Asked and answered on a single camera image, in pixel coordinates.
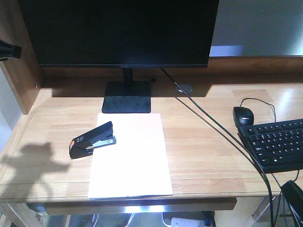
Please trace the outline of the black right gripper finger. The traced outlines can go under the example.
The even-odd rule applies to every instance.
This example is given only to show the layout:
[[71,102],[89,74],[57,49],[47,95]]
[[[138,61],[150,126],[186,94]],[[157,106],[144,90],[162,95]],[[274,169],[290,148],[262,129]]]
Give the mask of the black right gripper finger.
[[303,191],[295,181],[289,180],[281,186],[283,196],[294,218],[295,226],[303,226]]

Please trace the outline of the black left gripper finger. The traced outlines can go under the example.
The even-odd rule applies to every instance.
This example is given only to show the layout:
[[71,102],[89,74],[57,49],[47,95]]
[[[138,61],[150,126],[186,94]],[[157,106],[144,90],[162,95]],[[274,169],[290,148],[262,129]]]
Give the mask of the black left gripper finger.
[[22,48],[0,40],[0,61],[7,61],[8,58],[20,59]]

